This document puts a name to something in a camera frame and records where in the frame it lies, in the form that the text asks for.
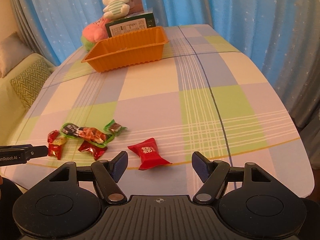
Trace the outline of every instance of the orange basket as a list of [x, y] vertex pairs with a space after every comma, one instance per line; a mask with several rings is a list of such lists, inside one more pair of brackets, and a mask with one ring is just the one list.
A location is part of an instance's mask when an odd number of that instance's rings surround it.
[[161, 26], [129, 32], [97, 42], [81, 62], [103, 72], [160, 60], [168, 42]]

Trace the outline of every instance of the wall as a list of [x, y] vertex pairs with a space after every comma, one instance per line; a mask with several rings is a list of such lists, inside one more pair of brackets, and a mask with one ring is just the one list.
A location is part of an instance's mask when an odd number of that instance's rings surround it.
[[18, 31], [10, 0], [0, 0], [0, 41]]

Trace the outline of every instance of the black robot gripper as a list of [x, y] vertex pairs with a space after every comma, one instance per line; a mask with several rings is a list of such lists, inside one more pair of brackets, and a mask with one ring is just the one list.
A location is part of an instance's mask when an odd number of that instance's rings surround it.
[[0, 167], [27, 163], [28, 160], [48, 155], [47, 146], [32, 144], [0, 146]]
[[[63, 164], [14, 204], [22, 239], [319, 239], [319, 205], [297, 197], [255, 163], [230, 167], [194, 152], [192, 166], [204, 184], [192, 200], [188, 195], [128, 200], [116, 184], [127, 165], [124, 151], [87, 167]], [[92, 181], [97, 196], [79, 181]], [[242, 187], [225, 194], [229, 182]]]

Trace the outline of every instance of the checkered tablecloth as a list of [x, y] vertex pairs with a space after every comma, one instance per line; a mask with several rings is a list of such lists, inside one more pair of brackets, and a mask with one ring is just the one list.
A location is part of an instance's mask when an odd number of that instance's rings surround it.
[[[299, 134], [253, 62], [208, 25], [165, 31], [162, 60], [105, 73], [81, 63], [85, 51], [78, 49], [47, 80], [12, 144], [46, 145], [65, 122], [102, 131], [114, 118], [128, 130], [102, 158], [128, 151], [119, 182], [127, 195], [193, 195], [202, 184], [190, 163], [194, 151], [233, 166], [256, 162], [297, 195], [310, 194], [313, 176]], [[173, 165], [138, 170], [140, 159], [127, 146], [150, 137]], [[2, 172], [31, 187], [66, 161], [90, 165], [92, 156], [77, 151], [81, 143], [70, 139], [61, 161], [33, 159]]]

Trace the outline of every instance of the red candy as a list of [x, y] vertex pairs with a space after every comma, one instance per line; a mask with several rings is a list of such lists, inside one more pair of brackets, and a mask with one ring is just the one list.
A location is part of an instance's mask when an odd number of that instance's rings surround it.
[[67, 139], [58, 130], [50, 132], [48, 134], [48, 156], [56, 156], [60, 160], [66, 141]]
[[94, 160], [97, 161], [108, 149], [108, 147], [100, 148], [91, 143], [84, 141], [79, 147], [79, 152], [89, 152], [93, 156]]
[[129, 150], [132, 150], [141, 159], [141, 165], [139, 170], [144, 171], [151, 169], [158, 165], [171, 164], [159, 155], [156, 140], [150, 138], [141, 143], [128, 146]]

